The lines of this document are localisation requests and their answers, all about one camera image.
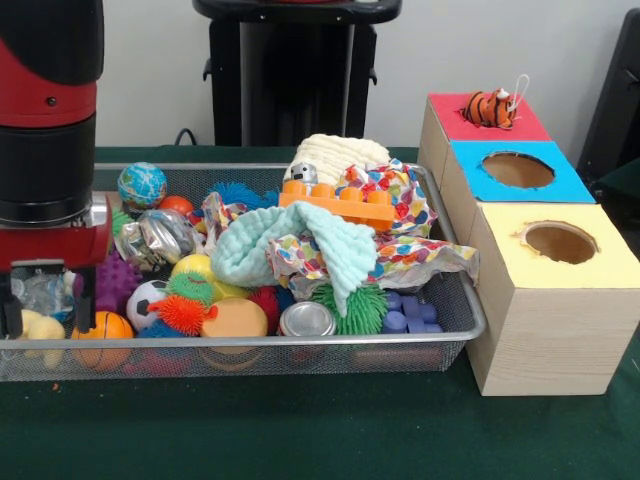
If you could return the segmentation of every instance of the green table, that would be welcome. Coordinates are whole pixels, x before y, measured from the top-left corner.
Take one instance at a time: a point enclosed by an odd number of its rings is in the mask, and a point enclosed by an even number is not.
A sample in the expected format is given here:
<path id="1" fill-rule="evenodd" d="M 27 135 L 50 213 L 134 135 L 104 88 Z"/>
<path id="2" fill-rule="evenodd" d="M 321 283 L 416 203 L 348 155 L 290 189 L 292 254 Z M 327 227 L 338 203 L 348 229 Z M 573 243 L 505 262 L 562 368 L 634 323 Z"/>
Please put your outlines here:
<path id="1" fill-rule="evenodd" d="M 166 147 L 99 159 L 290 153 Z M 1 478 L 638 478 L 639 387 L 637 337 L 598 397 L 483 398 L 464 354 L 446 373 L 0 384 Z"/>

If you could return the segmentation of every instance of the green spiky ball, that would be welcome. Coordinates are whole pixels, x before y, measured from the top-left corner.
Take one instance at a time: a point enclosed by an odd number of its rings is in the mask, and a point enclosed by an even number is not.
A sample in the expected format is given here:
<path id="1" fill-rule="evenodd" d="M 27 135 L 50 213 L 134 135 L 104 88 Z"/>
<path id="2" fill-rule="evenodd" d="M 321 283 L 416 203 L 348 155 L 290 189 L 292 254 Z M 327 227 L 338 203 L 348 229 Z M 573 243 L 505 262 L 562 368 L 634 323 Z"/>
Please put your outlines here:
<path id="1" fill-rule="evenodd" d="M 342 317 L 336 308 L 333 287 L 322 285 L 313 292 L 311 299 L 327 307 L 337 323 L 338 335 L 371 335 L 380 333 L 382 319 L 389 311 L 387 295 L 377 285 L 358 288 L 347 298 L 347 316 Z"/>
<path id="2" fill-rule="evenodd" d="M 114 238 L 120 235 L 120 231 L 122 230 L 122 227 L 124 225 L 134 222 L 133 218 L 124 213 L 122 210 L 118 210 L 117 208 L 114 208 L 111 211 L 111 218 L 111 231 L 113 232 Z"/>
<path id="3" fill-rule="evenodd" d="M 197 300 L 210 307 L 213 304 L 213 286 L 196 272 L 178 273 L 169 279 L 166 289 L 170 295 Z"/>

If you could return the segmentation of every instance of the yellow box top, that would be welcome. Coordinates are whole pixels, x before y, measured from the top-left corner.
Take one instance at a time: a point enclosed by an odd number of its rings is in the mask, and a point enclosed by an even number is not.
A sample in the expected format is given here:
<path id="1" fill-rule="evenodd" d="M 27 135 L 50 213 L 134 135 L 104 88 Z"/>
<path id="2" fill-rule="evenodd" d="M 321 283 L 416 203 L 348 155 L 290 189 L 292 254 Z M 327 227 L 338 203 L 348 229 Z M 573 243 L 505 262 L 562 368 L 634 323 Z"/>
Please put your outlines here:
<path id="1" fill-rule="evenodd" d="M 600 205 L 480 208 L 517 288 L 640 288 L 640 262 Z"/>

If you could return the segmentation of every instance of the wire basket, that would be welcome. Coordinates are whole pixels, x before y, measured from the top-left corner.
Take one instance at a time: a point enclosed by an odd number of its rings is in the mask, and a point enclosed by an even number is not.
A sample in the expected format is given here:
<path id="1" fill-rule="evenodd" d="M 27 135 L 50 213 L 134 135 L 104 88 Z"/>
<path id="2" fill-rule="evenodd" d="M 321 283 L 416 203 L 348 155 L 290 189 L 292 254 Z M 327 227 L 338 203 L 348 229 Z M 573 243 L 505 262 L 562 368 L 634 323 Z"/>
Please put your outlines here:
<path id="1" fill-rule="evenodd" d="M 97 164 L 94 190 L 112 191 L 124 164 Z M 263 194 L 287 164 L 163 163 L 169 194 L 199 202 L 216 182 L 241 181 Z M 431 174 L 411 167 L 439 219 L 433 238 L 455 242 Z M 0 340 L 0 381 L 444 371 L 486 320 L 466 273 L 439 274 L 418 292 L 443 333 L 330 337 Z M 61 358 L 55 368 L 49 357 Z"/>

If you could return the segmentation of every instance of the blue block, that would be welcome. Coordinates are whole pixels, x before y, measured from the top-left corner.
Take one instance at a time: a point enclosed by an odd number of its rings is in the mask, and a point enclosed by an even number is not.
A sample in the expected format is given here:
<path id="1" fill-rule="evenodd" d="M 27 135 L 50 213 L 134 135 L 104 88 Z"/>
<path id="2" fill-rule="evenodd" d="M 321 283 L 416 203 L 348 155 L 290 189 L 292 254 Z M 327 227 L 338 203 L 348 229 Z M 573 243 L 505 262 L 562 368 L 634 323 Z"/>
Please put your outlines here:
<path id="1" fill-rule="evenodd" d="M 442 333 L 442 327 L 438 324 L 430 325 L 425 323 L 424 326 L 427 329 L 425 333 Z"/>
<path id="2" fill-rule="evenodd" d="M 420 317 L 407 318 L 409 333 L 430 333 L 429 327 Z"/>
<path id="3" fill-rule="evenodd" d="M 402 310 L 402 298 L 399 293 L 387 292 L 387 306 L 390 311 L 400 312 Z"/>
<path id="4" fill-rule="evenodd" d="M 404 312 L 405 317 L 421 318 L 420 302 L 418 301 L 418 297 L 413 295 L 402 297 L 402 311 Z"/>
<path id="5" fill-rule="evenodd" d="M 382 333 L 406 333 L 407 319 L 400 312 L 389 312 L 382 320 Z"/>
<path id="6" fill-rule="evenodd" d="M 438 312 L 431 303 L 420 305 L 420 316 L 424 323 L 438 323 Z"/>

